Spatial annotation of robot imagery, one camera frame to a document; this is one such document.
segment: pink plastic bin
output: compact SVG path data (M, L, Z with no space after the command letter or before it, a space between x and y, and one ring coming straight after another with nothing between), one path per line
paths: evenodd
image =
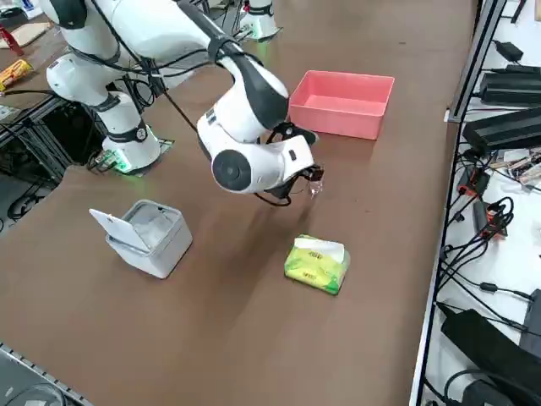
M321 133L376 140L395 78L309 70L293 92L289 115Z

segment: brown table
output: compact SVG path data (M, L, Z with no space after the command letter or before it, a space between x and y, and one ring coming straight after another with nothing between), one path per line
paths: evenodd
M292 90L308 69L396 77L377 142L321 137L316 199L265 206L220 190L167 100L145 114L174 148L145 178L71 168L0 241L0 338L95 405L403 405L409 399L450 158L443 116L470 0L276 2L255 50ZM195 120L229 85L207 69L172 96ZM194 244L160 281L107 247L90 207L180 209ZM331 297L283 276L293 239L343 242Z

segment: white robot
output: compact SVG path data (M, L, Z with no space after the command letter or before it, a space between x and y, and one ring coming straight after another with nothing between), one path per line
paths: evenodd
M103 148L114 151L121 171L149 166L160 155L160 146L132 99L108 91L106 85L125 74L119 67L133 69L134 60L148 58L159 66L203 47L234 79L197 123L216 182L233 193L267 191L283 199L297 178L321 178L323 171L314 165L310 151L317 135L285 123L286 87L194 5L173 0L41 0L41 8L73 49L47 68L49 85L61 97L96 112L108 131ZM281 133L282 141L261 145L260 137L268 130Z

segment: yellow package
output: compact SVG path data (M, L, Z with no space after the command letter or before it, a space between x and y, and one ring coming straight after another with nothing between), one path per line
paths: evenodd
M12 63L0 73L0 91L5 91L15 80L19 80L31 71L32 67L24 59Z
M300 237L321 241L307 235ZM324 290L329 294L338 294L346 276L349 261L349 254L345 250L343 261L338 262L317 250L293 246L286 259L285 271L286 276L291 279Z

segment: yellow-green tissue pack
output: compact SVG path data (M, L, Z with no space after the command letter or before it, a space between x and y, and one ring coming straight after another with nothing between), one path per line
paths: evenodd
M349 262L343 244L301 234L286 259L286 276L329 294L338 294Z

